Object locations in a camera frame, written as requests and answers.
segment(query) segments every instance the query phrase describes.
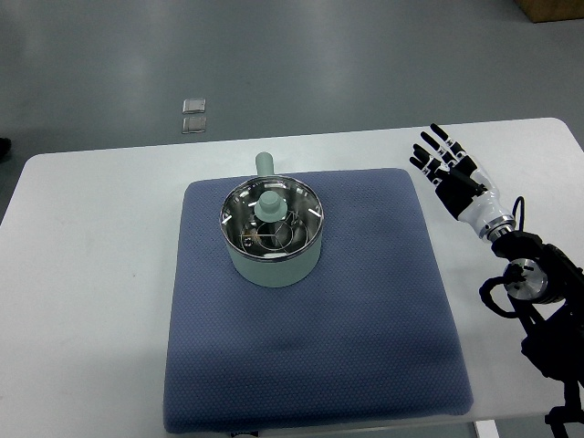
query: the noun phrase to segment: pot handle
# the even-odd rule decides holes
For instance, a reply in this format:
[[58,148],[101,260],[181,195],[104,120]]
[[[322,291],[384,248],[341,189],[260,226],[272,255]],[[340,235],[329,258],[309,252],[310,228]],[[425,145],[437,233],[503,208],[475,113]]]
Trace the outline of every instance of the pot handle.
[[270,176],[274,174],[274,157],[268,152],[259,152],[255,156],[255,168],[257,176]]

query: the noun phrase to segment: gray floor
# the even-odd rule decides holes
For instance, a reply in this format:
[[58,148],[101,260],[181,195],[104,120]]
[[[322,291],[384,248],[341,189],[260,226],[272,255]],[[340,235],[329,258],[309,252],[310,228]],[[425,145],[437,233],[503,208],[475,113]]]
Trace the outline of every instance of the gray floor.
[[[583,84],[584,20],[533,25],[513,0],[0,0],[0,218],[45,152],[537,117],[584,144]],[[208,125],[185,136],[190,97]],[[474,435],[455,429],[375,437]]]

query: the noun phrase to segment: pot lid knob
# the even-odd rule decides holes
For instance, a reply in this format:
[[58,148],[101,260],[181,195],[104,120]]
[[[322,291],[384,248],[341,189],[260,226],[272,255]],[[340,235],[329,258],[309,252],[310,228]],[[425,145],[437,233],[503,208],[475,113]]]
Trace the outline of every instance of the pot lid knob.
[[255,216],[267,223],[281,221],[286,216],[287,210],[286,201],[273,190],[263,192],[254,205]]

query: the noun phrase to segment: black cable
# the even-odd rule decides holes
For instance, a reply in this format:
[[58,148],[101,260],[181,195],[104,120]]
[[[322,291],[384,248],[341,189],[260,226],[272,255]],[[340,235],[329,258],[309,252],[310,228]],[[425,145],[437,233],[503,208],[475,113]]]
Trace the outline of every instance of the black cable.
[[523,231],[523,225],[525,224],[525,220],[526,220],[526,200],[523,196],[518,196],[517,199],[515,199],[515,204],[513,204],[513,216],[517,217],[517,207],[521,206],[521,210],[519,211],[521,214],[521,217],[519,218],[519,231]]

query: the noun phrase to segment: robotic hand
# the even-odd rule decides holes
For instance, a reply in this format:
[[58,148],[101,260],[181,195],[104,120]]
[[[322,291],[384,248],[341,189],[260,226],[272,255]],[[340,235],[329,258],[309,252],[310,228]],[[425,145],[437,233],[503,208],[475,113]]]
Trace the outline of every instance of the robotic hand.
[[[525,233],[525,200],[517,198],[513,212],[499,202],[499,191],[477,161],[439,126],[430,126],[443,144],[430,134],[422,138],[434,153],[413,145],[410,162],[435,186],[450,214],[471,225],[479,236],[492,244],[496,256],[509,264],[502,276],[490,278],[479,289],[488,308],[504,318],[518,318],[527,337],[522,353],[545,377],[564,383],[565,406],[553,408],[546,416],[554,436],[568,437],[564,423],[584,423],[579,385],[584,387],[584,275],[558,248],[543,244],[538,235]],[[516,230],[516,209],[521,219]],[[491,297],[491,291],[504,285],[514,308],[508,312]],[[533,304],[565,299],[564,305],[544,319]]]
[[499,203],[499,191],[485,170],[438,125],[432,124],[430,128],[445,145],[426,132],[422,132],[422,138],[440,158],[414,144],[410,162],[434,184],[448,212],[454,219],[471,225],[484,240],[494,242],[513,231],[515,218]]

